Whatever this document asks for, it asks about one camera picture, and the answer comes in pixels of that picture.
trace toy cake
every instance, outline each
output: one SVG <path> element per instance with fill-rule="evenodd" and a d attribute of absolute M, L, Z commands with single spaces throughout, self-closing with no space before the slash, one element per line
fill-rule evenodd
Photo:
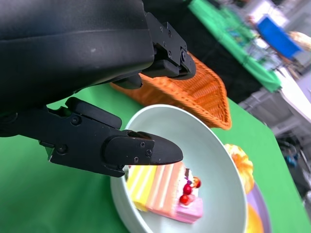
<path fill-rule="evenodd" d="M 193 224 L 203 215 L 198 197 L 201 181 L 182 162 L 163 166 L 131 166 L 127 181 L 132 201 L 141 211 Z"/>

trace woven basket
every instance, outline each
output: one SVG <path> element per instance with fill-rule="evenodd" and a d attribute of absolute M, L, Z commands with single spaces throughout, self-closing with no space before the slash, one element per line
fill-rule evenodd
<path fill-rule="evenodd" d="M 142 105 L 173 105 L 197 116 L 210 128 L 230 129 L 232 122 L 224 83 L 206 65 L 192 58 L 196 63 L 196 75 L 192 79 L 152 79 L 141 74 L 143 86 L 140 89 L 112 86 Z"/>

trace pink cake layer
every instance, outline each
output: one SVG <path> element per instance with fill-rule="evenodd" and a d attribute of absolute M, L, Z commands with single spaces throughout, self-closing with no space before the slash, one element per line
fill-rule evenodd
<path fill-rule="evenodd" d="M 188 208 L 177 206 L 175 216 L 172 219 L 177 221 L 193 224 L 196 220 L 203 216 L 203 200 L 196 198 Z"/>

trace green tablecloth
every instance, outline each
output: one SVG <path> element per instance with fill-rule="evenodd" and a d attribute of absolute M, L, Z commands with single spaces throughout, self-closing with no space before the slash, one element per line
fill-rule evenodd
<path fill-rule="evenodd" d="M 279 78 L 273 71 L 267 71 L 260 63 L 250 57 L 236 40 L 228 33 L 232 28 L 245 39 L 253 36 L 241 20 L 227 8 L 218 10 L 206 0 L 193 0 L 189 9 L 214 35 L 214 37 L 270 92 L 281 86 Z"/>
<path fill-rule="evenodd" d="M 123 126 L 141 106 L 108 85 L 78 98 L 110 111 Z M 57 108 L 65 101 L 52 104 Z M 215 129 L 223 143 L 240 145 L 254 162 L 274 233 L 307 233 L 311 226 L 272 132 L 230 101 L 233 127 Z M 107 176 L 50 164 L 38 142 L 0 139 L 1 233 L 127 233 L 114 207 Z"/>

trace robotic hand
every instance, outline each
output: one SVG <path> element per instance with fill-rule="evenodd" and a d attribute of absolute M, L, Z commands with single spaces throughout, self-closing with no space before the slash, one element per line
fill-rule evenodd
<path fill-rule="evenodd" d="M 52 163 L 120 177 L 124 165 L 181 161 L 174 143 L 120 131 L 121 119 L 71 97 L 113 82 L 140 88 L 139 73 L 189 79 L 195 63 L 169 23 L 141 0 L 0 0 L 0 136 L 45 146 Z"/>

